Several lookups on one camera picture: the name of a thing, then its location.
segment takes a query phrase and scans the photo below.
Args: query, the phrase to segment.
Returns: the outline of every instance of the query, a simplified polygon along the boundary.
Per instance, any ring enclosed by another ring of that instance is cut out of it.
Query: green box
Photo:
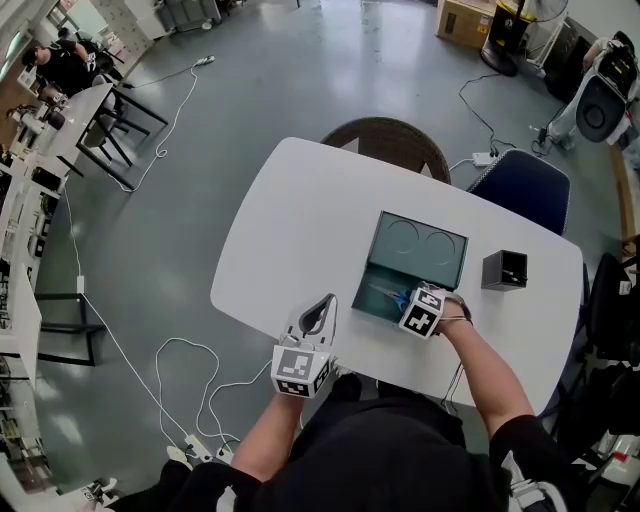
[[[397,323],[400,309],[371,285],[405,293],[426,281],[453,291],[466,250],[464,236],[382,212],[352,307]]]

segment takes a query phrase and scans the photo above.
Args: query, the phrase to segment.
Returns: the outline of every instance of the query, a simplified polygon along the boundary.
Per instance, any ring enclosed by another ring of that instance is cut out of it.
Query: black t-shirt
[[[198,466],[168,510],[214,510],[231,486],[237,512],[506,511],[511,477],[500,466],[509,451],[525,478],[555,485],[570,512],[584,510],[574,469],[537,418],[503,425],[487,456],[454,444],[435,413],[369,402],[329,428],[305,428],[289,463],[267,482],[221,464]]]
[[[68,97],[91,87],[93,76],[84,62],[75,53],[74,41],[61,40],[51,45],[51,58],[46,64],[37,67],[36,73],[41,85],[55,83]]]

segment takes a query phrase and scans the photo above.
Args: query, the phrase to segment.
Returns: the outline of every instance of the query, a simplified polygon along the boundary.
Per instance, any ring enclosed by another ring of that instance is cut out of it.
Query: person in white clothing
[[[584,92],[589,79],[598,73],[600,63],[602,62],[604,56],[615,46],[628,46],[631,52],[635,54],[635,48],[633,46],[633,43],[631,42],[631,39],[629,39],[629,37],[622,31],[616,32],[616,34],[613,36],[613,39],[602,37],[597,39],[596,42],[593,43],[582,60],[585,74],[582,78],[582,83],[580,84],[578,92],[571,100],[571,103],[569,103],[564,109],[562,114],[549,124],[548,133],[554,143],[562,145],[565,149],[573,148],[573,136],[578,129],[576,126],[576,111],[578,109],[578,103],[580,103],[582,93]],[[629,101],[635,98],[638,92],[638,85],[638,81],[636,80],[629,90]]]

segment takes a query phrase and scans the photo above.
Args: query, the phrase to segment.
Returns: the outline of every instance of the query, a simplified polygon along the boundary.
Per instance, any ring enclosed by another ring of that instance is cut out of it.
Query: gray floor
[[[281,139],[317,141],[350,119],[384,115],[424,130],[450,164],[487,150],[487,130],[457,91],[490,70],[477,52],[434,36],[435,8],[419,2],[302,3],[296,9],[295,0],[249,0],[210,32],[161,41],[135,71],[133,83],[165,76],[208,54],[216,57],[197,70],[198,87],[165,146],[168,156],[156,162],[134,195],[122,193],[86,160],[80,167],[87,177],[72,176],[69,182],[88,296],[154,391],[154,354],[170,336],[214,349],[222,361],[219,383],[250,379],[270,358],[270,339],[217,312],[209,290],[234,215]],[[172,118],[190,84],[185,73],[133,93]],[[543,125],[559,106],[538,80],[522,75],[484,80],[465,93],[500,139],[527,149],[534,137],[529,126]],[[137,182],[164,133],[144,141],[137,135],[127,138],[136,163],[125,171],[132,181]],[[571,178],[567,238],[582,248],[593,271],[604,251],[618,250],[620,238],[606,148],[581,141],[570,155],[554,150],[548,160]],[[467,187],[477,175],[472,166],[462,166],[453,172],[453,182]],[[73,291],[75,275],[68,216],[61,205],[38,291]],[[45,318],[52,312],[46,309]],[[43,337],[42,347],[82,352],[77,340],[64,337]],[[92,369],[41,364],[37,405],[45,448],[65,490],[105,476],[119,478],[125,491],[136,490],[156,478],[167,441],[158,429],[157,407],[114,344],[104,337],[97,352],[99,365]],[[170,346],[161,367],[166,407],[194,431],[213,358]],[[225,430],[242,437],[271,394],[266,376],[252,387],[221,392],[214,405]],[[317,403],[308,404],[306,417]],[[202,428],[215,431],[208,414]],[[167,429],[181,440],[177,429]],[[479,430],[468,431],[482,449]],[[219,443],[208,445],[213,450]]]

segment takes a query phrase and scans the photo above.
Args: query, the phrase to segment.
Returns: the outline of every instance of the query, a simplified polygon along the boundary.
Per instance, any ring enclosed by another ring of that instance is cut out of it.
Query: scissors
[[[377,284],[369,284],[369,286],[371,286],[371,288],[373,288],[374,290],[384,293],[387,297],[393,299],[393,301],[396,303],[396,306],[398,306],[398,309],[400,311],[404,312],[404,310],[407,309],[411,290],[407,290],[404,293],[400,293],[394,290],[389,290],[388,288],[384,288],[382,286],[378,286]]]

